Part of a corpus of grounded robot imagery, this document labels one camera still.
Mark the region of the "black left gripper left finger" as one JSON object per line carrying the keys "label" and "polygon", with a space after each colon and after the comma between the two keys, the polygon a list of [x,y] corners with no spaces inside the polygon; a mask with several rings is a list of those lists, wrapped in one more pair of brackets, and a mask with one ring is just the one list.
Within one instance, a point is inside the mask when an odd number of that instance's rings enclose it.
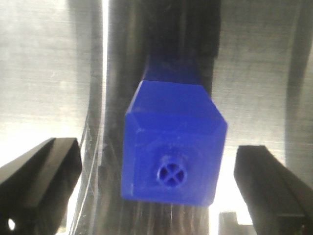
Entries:
{"label": "black left gripper left finger", "polygon": [[76,138],[50,138],[0,168],[0,233],[54,235],[82,171]]}

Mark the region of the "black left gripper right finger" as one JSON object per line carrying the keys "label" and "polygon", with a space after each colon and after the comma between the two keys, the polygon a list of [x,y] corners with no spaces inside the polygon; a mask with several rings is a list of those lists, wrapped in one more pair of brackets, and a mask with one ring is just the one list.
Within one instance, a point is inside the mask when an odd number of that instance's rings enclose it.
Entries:
{"label": "black left gripper right finger", "polygon": [[234,178],[259,235],[311,235],[313,190],[262,145],[238,147]]}

